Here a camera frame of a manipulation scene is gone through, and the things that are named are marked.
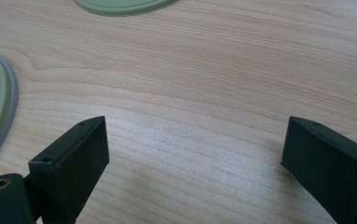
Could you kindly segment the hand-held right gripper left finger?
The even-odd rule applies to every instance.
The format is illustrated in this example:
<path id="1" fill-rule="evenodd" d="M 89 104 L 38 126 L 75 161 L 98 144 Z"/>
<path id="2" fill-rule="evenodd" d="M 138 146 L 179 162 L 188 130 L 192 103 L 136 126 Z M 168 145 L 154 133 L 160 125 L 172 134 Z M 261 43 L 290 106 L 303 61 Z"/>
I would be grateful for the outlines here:
<path id="1" fill-rule="evenodd" d="M 106 118 L 86 119 L 29 161 L 45 224 L 74 224 L 109 163 Z"/>

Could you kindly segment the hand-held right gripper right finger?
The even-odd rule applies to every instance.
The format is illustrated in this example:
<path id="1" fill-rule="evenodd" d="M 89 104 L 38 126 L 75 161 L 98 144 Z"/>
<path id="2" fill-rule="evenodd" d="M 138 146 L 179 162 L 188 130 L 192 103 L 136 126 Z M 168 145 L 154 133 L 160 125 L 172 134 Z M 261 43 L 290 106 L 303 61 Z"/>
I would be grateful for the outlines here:
<path id="1" fill-rule="evenodd" d="M 357 143 L 309 119 L 289 118 L 281 165 L 337 224 L 357 224 Z"/>

